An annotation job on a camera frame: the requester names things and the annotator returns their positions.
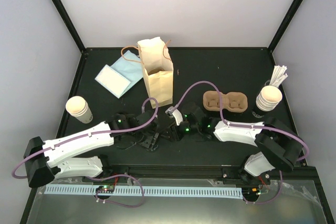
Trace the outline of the beige paper bag with handles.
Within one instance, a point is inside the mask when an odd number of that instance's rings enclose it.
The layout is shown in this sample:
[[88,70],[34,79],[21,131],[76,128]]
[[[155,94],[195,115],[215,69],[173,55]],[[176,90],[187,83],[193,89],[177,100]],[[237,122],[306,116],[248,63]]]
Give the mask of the beige paper bag with handles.
[[[139,63],[148,96],[156,99],[151,102],[153,108],[173,103],[174,65],[167,47],[169,43],[169,41],[164,42],[160,37],[155,37],[140,40],[137,46],[134,46],[139,53]],[[165,72],[148,75],[149,71],[158,67],[165,69]]]

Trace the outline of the brown cardboard cup carrier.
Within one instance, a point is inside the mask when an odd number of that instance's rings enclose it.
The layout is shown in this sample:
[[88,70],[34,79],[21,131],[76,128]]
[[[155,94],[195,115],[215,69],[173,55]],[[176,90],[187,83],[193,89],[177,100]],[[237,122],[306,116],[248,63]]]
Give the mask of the brown cardboard cup carrier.
[[[223,109],[233,113],[243,113],[248,108],[247,96],[241,92],[220,93]],[[220,99],[216,91],[206,91],[203,94],[203,106],[208,111],[220,110]]]

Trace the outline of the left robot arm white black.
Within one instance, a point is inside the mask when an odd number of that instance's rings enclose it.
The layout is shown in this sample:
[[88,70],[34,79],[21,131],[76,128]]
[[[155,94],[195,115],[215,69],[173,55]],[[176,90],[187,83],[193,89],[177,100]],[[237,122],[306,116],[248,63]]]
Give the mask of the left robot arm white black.
[[156,126],[157,116],[143,112],[138,116],[117,113],[87,130],[54,140],[43,141],[37,136],[31,138],[24,152],[25,170],[30,188],[49,184],[54,179],[75,176],[97,177],[108,181],[113,174],[111,166],[99,157],[89,159],[79,155],[114,144],[121,134],[136,134],[141,130]]

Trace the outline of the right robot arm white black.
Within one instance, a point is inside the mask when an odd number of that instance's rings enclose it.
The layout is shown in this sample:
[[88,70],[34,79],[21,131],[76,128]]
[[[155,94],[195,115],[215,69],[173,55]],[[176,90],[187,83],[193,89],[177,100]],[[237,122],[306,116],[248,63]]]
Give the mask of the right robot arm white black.
[[197,133],[205,141],[257,147],[258,152],[246,157],[235,174],[235,178],[244,184],[250,184],[261,174],[274,169],[293,171],[303,149],[302,139],[275,118],[258,123],[223,122],[208,116],[195,103],[187,104],[182,110],[170,106],[165,113],[172,119],[170,130],[176,140]]

